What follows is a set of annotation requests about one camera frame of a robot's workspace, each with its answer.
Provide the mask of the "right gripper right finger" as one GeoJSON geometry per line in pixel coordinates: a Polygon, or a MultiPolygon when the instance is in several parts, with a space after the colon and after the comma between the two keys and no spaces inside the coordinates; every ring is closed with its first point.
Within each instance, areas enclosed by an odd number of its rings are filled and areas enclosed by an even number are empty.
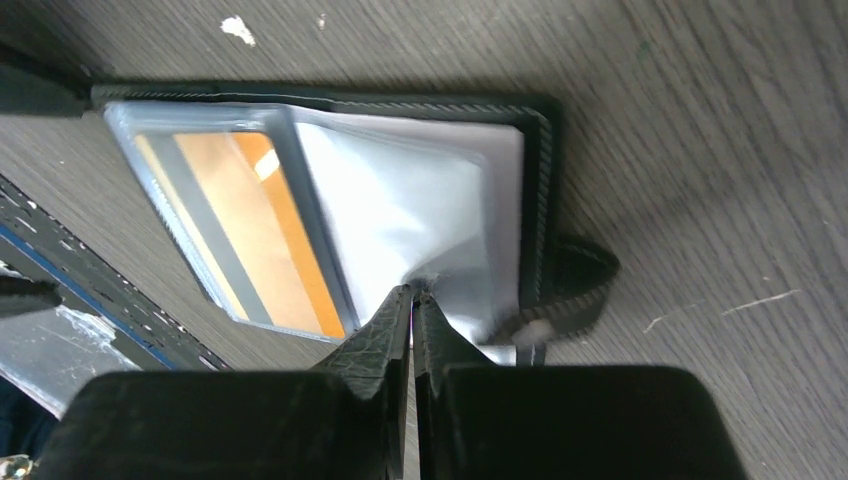
{"type": "Polygon", "coordinates": [[[495,363],[449,324],[426,291],[413,300],[412,337],[420,474],[423,479],[450,479],[461,447],[455,440],[448,372],[495,363]]]}

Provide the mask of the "black card holder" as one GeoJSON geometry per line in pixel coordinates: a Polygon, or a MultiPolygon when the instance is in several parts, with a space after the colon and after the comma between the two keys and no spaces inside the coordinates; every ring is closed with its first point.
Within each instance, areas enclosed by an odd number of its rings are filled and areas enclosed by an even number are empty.
{"type": "Polygon", "coordinates": [[[130,169],[197,276],[138,134],[261,132],[275,149],[346,335],[398,285],[432,294],[490,359],[540,364],[590,331],[616,256],[557,227],[562,103],[540,94],[363,93],[230,82],[91,90],[130,169]]]}

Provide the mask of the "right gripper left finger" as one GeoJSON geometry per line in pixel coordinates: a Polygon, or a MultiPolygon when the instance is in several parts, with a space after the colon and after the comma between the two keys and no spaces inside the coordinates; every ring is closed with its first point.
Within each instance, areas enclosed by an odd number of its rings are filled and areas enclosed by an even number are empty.
{"type": "Polygon", "coordinates": [[[313,369],[341,380],[333,475],[401,479],[404,474],[410,361],[411,287],[388,293],[367,324],[313,369]]]}

